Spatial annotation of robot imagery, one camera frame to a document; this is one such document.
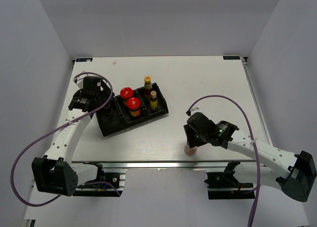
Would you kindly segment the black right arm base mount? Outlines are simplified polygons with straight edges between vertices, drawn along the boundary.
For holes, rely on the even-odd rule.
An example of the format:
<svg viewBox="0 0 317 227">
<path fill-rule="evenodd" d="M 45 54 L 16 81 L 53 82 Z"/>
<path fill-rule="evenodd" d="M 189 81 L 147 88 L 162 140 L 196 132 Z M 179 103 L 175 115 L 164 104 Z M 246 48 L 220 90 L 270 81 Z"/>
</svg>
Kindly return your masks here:
<svg viewBox="0 0 317 227">
<path fill-rule="evenodd" d="M 239 161 L 230 161 L 223 171 L 207 172 L 204 183 L 208 188 L 209 200 L 242 200 L 254 199 L 255 190 L 252 183 L 239 182 L 235 177 L 235 168 Z"/>
</svg>

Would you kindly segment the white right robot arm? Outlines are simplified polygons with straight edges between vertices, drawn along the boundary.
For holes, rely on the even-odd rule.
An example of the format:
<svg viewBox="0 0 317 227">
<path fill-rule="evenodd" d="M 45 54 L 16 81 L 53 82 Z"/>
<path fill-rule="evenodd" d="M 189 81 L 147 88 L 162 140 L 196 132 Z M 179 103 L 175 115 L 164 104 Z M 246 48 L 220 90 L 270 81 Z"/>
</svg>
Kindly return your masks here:
<svg viewBox="0 0 317 227">
<path fill-rule="evenodd" d="M 256 141 L 227 121 L 214 123 L 204 114 L 194 113 L 184 125 L 189 148 L 211 144 L 243 154 L 250 162 L 229 161 L 224 171 L 209 172 L 205 183 L 212 191 L 247 193 L 261 185 L 281 190 L 299 202 L 307 202 L 317 169 L 310 153 L 284 151 L 265 142 Z"/>
</svg>

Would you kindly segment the aluminium table edge rail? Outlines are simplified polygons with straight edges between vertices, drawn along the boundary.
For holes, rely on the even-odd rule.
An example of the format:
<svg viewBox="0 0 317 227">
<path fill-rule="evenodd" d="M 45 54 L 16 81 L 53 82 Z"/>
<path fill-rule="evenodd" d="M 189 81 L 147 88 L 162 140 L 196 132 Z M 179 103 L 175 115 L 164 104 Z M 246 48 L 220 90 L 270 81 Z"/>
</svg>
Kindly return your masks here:
<svg viewBox="0 0 317 227">
<path fill-rule="evenodd" d="M 225 161 L 148 161 L 148 162 L 110 162 L 110 161 L 73 161 L 75 164 L 101 164 L 105 169 L 210 169 L 210 168 L 225 168 L 229 164 L 229 160 Z"/>
</svg>

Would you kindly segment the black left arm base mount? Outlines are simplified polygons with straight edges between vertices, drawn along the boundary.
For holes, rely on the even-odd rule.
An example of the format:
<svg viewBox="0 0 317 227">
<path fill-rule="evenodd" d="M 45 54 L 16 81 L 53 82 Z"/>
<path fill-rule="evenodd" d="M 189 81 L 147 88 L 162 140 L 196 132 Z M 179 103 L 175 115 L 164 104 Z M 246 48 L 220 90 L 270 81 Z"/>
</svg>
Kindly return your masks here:
<svg viewBox="0 0 317 227">
<path fill-rule="evenodd" d="M 93 162 L 72 164 L 71 167 L 78 176 L 74 196 L 120 197 L 122 194 L 126 170 Z"/>
</svg>

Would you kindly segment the blue left corner sticker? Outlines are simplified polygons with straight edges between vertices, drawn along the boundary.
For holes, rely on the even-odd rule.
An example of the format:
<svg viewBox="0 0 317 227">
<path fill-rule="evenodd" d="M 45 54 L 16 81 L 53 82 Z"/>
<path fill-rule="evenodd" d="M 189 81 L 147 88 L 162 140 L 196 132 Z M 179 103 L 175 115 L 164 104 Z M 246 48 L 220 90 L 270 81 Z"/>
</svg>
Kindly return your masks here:
<svg viewBox="0 0 317 227">
<path fill-rule="evenodd" d="M 79 57 L 75 60 L 75 62 L 91 62 L 92 60 L 92 57 Z"/>
</svg>

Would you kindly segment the black-lid pepper jar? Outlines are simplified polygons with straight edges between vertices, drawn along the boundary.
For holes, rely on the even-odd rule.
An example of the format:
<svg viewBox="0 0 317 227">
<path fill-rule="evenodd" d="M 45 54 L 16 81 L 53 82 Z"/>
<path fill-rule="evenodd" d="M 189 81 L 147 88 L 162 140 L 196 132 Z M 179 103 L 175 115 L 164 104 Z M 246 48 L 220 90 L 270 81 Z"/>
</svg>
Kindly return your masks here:
<svg viewBox="0 0 317 227">
<path fill-rule="evenodd" d="M 112 112 L 113 112 L 113 110 L 112 110 L 112 108 L 111 108 L 111 107 L 107 107 L 107 108 L 105 108 L 105 113 L 106 113 L 107 115 L 112 114 Z"/>
</svg>

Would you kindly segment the red-lid sauce jar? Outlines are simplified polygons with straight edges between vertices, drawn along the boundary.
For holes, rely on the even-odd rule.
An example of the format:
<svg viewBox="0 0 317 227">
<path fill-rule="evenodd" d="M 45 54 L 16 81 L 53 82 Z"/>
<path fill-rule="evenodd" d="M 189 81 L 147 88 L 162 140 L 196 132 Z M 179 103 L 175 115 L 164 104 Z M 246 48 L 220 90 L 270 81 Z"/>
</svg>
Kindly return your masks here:
<svg viewBox="0 0 317 227">
<path fill-rule="evenodd" d="M 122 88 L 120 91 L 120 97 L 125 106 L 127 106 L 127 101 L 133 96 L 134 96 L 134 91 L 130 87 Z"/>
<path fill-rule="evenodd" d="M 137 97 L 132 97 L 127 101 L 127 107 L 132 117 L 138 117 L 141 114 L 141 101 Z"/>
</svg>

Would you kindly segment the black three-compartment tray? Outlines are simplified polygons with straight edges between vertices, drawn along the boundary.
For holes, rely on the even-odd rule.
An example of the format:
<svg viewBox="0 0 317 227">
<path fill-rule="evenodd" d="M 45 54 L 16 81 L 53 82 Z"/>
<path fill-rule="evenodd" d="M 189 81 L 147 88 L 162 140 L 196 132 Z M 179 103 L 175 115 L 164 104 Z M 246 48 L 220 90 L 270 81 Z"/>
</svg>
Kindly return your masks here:
<svg viewBox="0 0 317 227">
<path fill-rule="evenodd" d="M 116 132 L 168 114 L 167 102 L 159 86 L 153 83 L 152 88 L 157 94 L 156 110 L 151 109 L 151 104 L 146 98 L 144 88 L 140 87 L 133 91 L 132 97 L 136 98 L 134 111 L 124 104 L 120 95 L 112 97 L 104 108 L 97 111 L 97 121 L 102 135 L 107 137 Z"/>
</svg>

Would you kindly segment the blue right corner sticker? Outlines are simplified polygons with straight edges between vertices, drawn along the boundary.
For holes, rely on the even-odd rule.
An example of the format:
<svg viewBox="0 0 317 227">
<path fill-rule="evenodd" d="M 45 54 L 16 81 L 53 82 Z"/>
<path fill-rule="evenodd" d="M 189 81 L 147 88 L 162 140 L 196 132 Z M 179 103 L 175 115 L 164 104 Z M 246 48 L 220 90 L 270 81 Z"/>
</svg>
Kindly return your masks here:
<svg viewBox="0 0 317 227">
<path fill-rule="evenodd" d="M 240 60 L 239 56 L 223 56 L 224 60 Z"/>
</svg>

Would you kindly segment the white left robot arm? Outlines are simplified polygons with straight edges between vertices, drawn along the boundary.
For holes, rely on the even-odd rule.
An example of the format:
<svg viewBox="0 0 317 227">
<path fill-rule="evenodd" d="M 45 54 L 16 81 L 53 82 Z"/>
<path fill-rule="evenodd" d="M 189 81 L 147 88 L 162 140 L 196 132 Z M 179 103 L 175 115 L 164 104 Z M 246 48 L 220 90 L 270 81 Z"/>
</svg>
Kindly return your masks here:
<svg viewBox="0 0 317 227">
<path fill-rule="evenodd" d="M 102 165 L 72 164 L 72 157 L 87 125 L 94 114 L 113 97 L 111 86 L 97 74 L 75 78 L 79 90 L 68 106 L 65 127 L 58 131 L 43 157 L 32 161 L 32 171 L 39 192 L 72 196 L 77 187 L 104 183 Z"/>
</svg>

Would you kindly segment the beige-cap small yellow bottle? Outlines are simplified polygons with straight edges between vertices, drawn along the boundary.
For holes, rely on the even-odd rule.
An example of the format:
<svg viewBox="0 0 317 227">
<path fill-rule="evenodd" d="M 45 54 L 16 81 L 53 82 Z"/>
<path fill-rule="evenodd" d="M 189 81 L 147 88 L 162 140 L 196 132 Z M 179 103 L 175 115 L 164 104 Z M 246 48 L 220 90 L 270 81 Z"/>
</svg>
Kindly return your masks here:
<svg viewBox="0 0 317 227">
<path fill-rule="evenodd" d="M 158 97 L 156 91 L 150 93 L 150 109 L 156 111 L 158 109 Z"/>
</svg>

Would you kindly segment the yellow-cap tall sauce bottle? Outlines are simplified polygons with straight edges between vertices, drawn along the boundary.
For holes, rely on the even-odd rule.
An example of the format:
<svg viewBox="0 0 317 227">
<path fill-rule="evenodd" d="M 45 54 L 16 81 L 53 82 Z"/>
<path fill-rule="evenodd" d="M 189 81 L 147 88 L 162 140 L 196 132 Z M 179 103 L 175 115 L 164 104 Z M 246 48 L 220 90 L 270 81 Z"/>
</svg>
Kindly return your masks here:
<svg viewBox="0 0 317 227">
<path fill-rule="evenodd" d="M 144 95 L 149 97 L 153 90 L 152 81 L 150 76 L 144 77 Z"/>
</svg>

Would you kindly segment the pink-lid spice bottle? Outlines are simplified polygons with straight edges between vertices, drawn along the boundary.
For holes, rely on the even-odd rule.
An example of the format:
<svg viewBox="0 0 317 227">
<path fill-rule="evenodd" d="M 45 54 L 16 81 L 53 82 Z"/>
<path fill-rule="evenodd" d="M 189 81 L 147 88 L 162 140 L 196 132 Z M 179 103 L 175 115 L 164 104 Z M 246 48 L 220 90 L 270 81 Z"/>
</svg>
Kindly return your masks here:
<svg viewBox="0 0 317 227">
<path fill-rule="evenodd" d="M 193 148 L 190 148 L 189 146 L 184 147 L 184 153 L 187 156 L 193 156 L 196 154 L 196 152 L 197 152 L 197 147 L 193 147 Z"/>
</svg>

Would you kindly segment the blue corner sticker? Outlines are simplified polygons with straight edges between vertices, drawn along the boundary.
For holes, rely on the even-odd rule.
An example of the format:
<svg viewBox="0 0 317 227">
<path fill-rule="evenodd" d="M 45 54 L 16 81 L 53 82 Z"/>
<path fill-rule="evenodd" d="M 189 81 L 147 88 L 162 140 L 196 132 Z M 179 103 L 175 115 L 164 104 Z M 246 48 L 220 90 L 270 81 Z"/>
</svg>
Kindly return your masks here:
<svg viewBox="0 0 317 227">
<path fill-rule="evenodd" d="M 92 60 L 92 57 L 79 57 L 75 60 L 75 62 L 91 62 Z"/>
<path fill-rule="evenodd" d="M 240 60 L 239 56 L 223 56 L 224 60 Z"/>
</svg>

